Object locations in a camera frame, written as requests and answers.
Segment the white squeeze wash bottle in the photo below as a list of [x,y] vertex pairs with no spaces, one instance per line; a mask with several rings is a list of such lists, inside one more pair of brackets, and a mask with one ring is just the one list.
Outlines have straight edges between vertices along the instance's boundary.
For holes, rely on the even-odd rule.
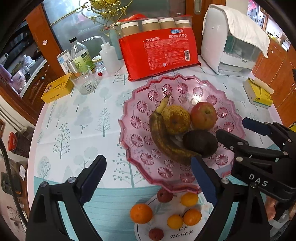
[[106,42],[102,36],[93,36],[82,42],[90,41],[93,39],[102,40],[100,56],[109,75],[113,75],[121,69],[121,63],[116,54],[116,50],[109,42]]

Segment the overripe brown banana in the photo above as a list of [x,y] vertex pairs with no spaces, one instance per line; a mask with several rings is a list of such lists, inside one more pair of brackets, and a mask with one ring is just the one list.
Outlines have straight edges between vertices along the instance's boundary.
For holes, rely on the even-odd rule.
[[162,116],[163,110],[168,105],[169,98],[170,95],[165,96],[161,100],[158,108],[149,117],[149,129],[151,136],[157,148],[164,155],[179,164],[190,166],[191,158],[195,156],[201,157],[201,155],[178,146],[169,137],[165,127],[164,118]]

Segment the red paper cup package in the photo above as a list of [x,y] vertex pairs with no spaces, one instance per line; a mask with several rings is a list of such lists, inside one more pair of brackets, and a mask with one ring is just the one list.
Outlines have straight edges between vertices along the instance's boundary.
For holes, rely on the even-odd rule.
[[192,28],[141,32],[119,39],[129,81],[199,65]]

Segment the dark green avocado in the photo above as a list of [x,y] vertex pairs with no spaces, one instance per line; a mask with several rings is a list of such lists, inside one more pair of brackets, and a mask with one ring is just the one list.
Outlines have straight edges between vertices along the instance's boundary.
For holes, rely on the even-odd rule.
[[203,158],[212,156],[218,149],[217,138],[207,131],[194,130],[183,135],[183,146],[200,154]]

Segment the yellow cardboard box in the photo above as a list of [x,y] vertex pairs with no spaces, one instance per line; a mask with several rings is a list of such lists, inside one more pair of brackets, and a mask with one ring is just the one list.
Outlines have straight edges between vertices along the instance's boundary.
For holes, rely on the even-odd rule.
[[68,73],[49,83],[41,97],[45,103],[53,102],[71,93],[74,84],[70,80],[72,73]]

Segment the orange tangerine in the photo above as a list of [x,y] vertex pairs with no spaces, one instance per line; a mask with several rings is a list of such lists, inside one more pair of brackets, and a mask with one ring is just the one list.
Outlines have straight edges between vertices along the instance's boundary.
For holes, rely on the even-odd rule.
[[134,223],[145,224],[153,218],[152,209],[144,204],[135,204],[130,210],[130,218]]
[[199,223],[202,218],[201,211],[192,208],[183,215],[183,223],[187,226],[194,226]]

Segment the tree pattern tablecloth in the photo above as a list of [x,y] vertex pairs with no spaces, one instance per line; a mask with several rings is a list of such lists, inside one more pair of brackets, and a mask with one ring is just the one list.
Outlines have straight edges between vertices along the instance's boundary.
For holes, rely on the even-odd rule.
[[34,186],[34,168],[38,146],[56,147],[57,152],[70,150],[77,144],[111,148],[119,144],[119,118],[123,104],[132,91],[146,80],[130,82],[122,68],[116,75],[103,75],[97,89],[88,95],[78,90],[45,104],[39,115],[30,147],[28,164],[28,199],[33,202],[38,187]]

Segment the white cloth on appliance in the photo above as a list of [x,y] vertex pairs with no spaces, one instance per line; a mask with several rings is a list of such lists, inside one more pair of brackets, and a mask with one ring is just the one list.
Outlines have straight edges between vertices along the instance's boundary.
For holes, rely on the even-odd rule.
[[270,44],[268,35],[250,17],[228,6],[211,4],[208,7],[203,19],[202,35],[204,34],[205,25],[209,19],[207,16],[210,8],[218,9],[226,15],[229,32],[232,36],[243,42],[254,45],[262,52],[265,58],[268,58],[268,47]]

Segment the small yellow kumquat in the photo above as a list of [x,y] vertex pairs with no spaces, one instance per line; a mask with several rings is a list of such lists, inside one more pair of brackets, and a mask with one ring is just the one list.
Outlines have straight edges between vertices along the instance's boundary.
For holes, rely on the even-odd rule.
[[180,203],[185,207],[192,207],[198,203],[199,197],[195,193],[187,192],[180,198]]
[[167,219],[167,226],[173,230],[179,230],[183,226],[183,219],[179,215],[173,214]]

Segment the clear bottle green label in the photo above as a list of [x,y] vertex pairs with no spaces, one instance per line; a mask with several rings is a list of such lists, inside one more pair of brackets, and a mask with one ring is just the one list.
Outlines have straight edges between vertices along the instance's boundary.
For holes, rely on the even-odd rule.
[[95,65],[92,63],[91,56],[85,45],[78,42],[74,37],[69,40],[71,44],[70,55],[80,72],[85,73],[88,69],[95,73]]

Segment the red apple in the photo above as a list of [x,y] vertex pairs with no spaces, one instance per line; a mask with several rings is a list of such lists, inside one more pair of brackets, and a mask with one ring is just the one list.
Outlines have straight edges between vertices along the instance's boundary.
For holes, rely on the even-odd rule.
[[204,101],[193,106],[190,117],[193,129],[202,131],[209,131],[218,120],[214,106]]

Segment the yellow pear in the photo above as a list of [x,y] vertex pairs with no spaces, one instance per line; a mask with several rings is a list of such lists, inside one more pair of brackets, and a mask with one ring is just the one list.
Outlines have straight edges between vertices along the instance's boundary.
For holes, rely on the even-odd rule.
[[190,128],[190,114],[181,106],[166,106],[162,112],[162,116],[169,135],[180,135]]

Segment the small red fruit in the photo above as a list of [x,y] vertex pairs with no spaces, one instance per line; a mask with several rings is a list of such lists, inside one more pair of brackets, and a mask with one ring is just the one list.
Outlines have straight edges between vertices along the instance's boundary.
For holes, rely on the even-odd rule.
[[157,193],[157,199],[161,203],[168,203],[173,199],[174,195],[167,190],[161,188]]
[[153,241],[160,241],[164,238],[164,232],[160,228],[153,228],[149,231],[149,238]]

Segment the yellow tissue pack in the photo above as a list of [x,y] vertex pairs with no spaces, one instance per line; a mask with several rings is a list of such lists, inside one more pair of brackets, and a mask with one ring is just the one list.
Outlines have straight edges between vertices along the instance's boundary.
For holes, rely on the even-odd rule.
[[257,77],[248,77],[243,82],[243,87],[251,104],[263,108],[269,108],[273,105],[271,95],[274,94],[274,90],[262,80]]

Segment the clear drinking glass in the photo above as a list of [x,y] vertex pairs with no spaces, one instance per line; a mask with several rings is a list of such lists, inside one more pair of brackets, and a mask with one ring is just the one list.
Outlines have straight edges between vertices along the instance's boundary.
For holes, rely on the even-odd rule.
[[71,74],[70,80],[74,84],[74,87],[82,95],[88,95],[92,93],[98,85],[94,75],[89,66],[87,66],[85,72],[81,72],[79,77],[76,77],[74,73]]

